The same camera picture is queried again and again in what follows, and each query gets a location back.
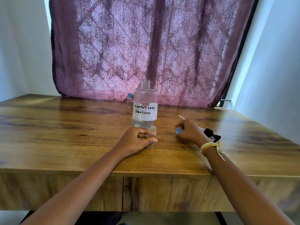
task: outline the paper label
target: paper label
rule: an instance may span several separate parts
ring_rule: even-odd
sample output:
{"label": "paper label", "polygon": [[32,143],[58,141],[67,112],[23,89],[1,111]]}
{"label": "paper label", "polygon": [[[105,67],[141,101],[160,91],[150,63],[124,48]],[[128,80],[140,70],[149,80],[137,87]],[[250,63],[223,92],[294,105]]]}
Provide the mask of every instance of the paper label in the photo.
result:
{"label": "paper label", "polygon": [[141,103],[133,102],[132,119],[138,121],[154,121],[157,119],[157,103],[143,106]]}

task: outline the bracelet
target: bracelet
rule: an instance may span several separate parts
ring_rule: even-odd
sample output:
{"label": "bracelet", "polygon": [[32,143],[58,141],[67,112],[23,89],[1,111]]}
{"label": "bracelet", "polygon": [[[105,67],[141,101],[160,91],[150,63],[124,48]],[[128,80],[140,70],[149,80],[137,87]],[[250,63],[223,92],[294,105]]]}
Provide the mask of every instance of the bracelet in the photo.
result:
{"label": "bracelet", "polygon": [[220,154],[220,152],[221,152],[225,155],[225,152],[220,148],[220,146],[218,144],[213,143],[213,142],[208,142],[201,146],[200,150],[201,150],[202,154],[204,155],[205,151],[211,146],[215,146],[217,148],[217,152],[218,152],[219,156],[225,161],[223,156],[221,156],[221,154]]}

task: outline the small bottle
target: small bottle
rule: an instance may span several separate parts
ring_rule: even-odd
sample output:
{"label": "small bottle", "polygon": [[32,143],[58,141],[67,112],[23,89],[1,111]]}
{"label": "small bottle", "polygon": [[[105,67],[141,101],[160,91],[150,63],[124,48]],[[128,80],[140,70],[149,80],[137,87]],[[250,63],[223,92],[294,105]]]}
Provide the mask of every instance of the small bottle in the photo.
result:
{"label": "small bottle", "polygon": [[133,105],[132,94],[129,92],[127,94],[127,109],[132,109],[132,105]]}
{"label": "small bottle", "polygon": [[[155,125],[152,125],[150,127],[150,133],[149,133],[149,138],[156,138],[156,126]],[[154,144],[151,144],[149,146],[147,146],[147,149],[154,149]]]}
{"label": "small bottle", "polygon": [[157,119],[158,91],[150,88],[150,80],[134,90],[132,126],[150,129]]}

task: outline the purple curtain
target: purple curtain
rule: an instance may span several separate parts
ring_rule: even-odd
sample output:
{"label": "purple curtain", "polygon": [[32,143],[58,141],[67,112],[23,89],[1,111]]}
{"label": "purple curtain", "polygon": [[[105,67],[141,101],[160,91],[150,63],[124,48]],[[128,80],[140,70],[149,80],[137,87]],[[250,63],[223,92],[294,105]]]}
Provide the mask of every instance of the purple curtain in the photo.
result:
{"label": "purple curtain", "polygon": [[70,97],[214,107],[254,0],[50,0],[53,79]]}

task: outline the patterned curtain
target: patterned curtain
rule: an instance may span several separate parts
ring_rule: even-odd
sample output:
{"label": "patterned curtain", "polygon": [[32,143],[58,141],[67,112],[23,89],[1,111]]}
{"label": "patterned curtain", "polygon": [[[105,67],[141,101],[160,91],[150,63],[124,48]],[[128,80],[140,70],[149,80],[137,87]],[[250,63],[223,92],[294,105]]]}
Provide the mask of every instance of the patterned curtain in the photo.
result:
{"label": "patterned curtain", "polygon": [[143,79],[158,103],[214,107],[254,0],[50,0],[59,93],[125,100]]}

